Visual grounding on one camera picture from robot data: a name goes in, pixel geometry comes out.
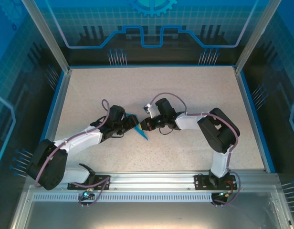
robotic arm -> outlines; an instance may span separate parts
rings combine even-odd
[[[48,139],[41,141],[27,166],[26,173],[37,180],[37,176],[41,172],[38,183],[46,190],[51,190],[60,183],[76,182],[87,186],[93,185],[95,172],[84,164],[79,164],[76,167],[68,166],[68,156],[75,155],[109,138],[122,137],[124,133],[139,123],[135,115],[126,116],[124,108],[117,105],[110,107],[108,117],[104,118],[105,116],[99,118],[84,131],[72,137],[55,142]],[[42,169],[45,161],[54,150],[54,155],[46,167]]]
[[[201,114],[176,112],[166,98],[158,100],[156,107],[160,115],[157,115],[153,105],[147,104],[144,107],[150,117],[141,122],[142,130],[152,131],[166,125],[172,130],[201,130],[213,149],[210,183],[218,187],[225,182],[225,177],[229,175],[232,145],[237,141],[235,134],[240,135],[235,124],[219,108]]]

black mounting bracket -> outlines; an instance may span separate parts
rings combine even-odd
[[[196,190],[231,190],[231,186],[228,181],[231,181],[233,184],[233,190],[237,190],[237,183],[234,175],[227,174],[224,177],[224,181],[220,182],[220,185],[215,186],[210,182],[210,176],[204,174],[198,174],[194,176],[194,185]]]
[[[92,184],[96,184],[96,183],[98,183],[98,182],[100,182],[100,181],[102,181],[102,180],[104,180],[104,179],[106,179],[108,177],[109,177],[109,181],[107,182],[104,190],[109,190],[109,188],[110,188],[110,180],[111,180],[111,176],[109,176],[109,175],[95,175],[94,181],[92,182]],[[94,187],[94,190],[101,190],[103,188],[103,185],[104,184],[102,183],[102,184]],[[69,183],[67,185],[67,189],[68,190],[86,190],[87,188],[79,187],[79,186],[76,186],[76,185],[74,185],[72,183]]]

gray speckled table surface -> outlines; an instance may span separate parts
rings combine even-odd
[[[239,128],[241,136],[231,158],[231,168],[264,168],[232,67],[145,67],[74,69],[61,113],[56,140],[85,129],[106,114],[101,100],[120,105],[139,121],[148,117],[142,107],[160,92],[180,96],[189,113],[220,108]],[[176,111],[183,104],[168,95]],[[121,139],[108,139],[68,158],[95,171],[171,171],[209,169],[212,149],[202,132],[173,131],[161,135],[135,130]]]

enclosure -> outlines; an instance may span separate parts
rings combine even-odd
[[[89,208],[67,184],[35,188],[42,140],[84,130],[102,99],[141,122],[162,92],[239,128],[233,204],[196,189],[212,165],[197,130],[133,129],[68,157],[111,176]],[[294,1],[0,0],[0,229],[57,227],[294,228]]]

gear graphic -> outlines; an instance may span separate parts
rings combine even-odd
[[[167,13],[167,10],[172,9],[172,5],[177,3],[177,0],[128,0],[133,10],[137,13],[142,13],[144,17],[161,16],[162,13]]]
[[[8,19],[13,23],[17,24],[18,20],[23,15],[23,5],[21,0],[0,0],[0,6],[2,11]]]

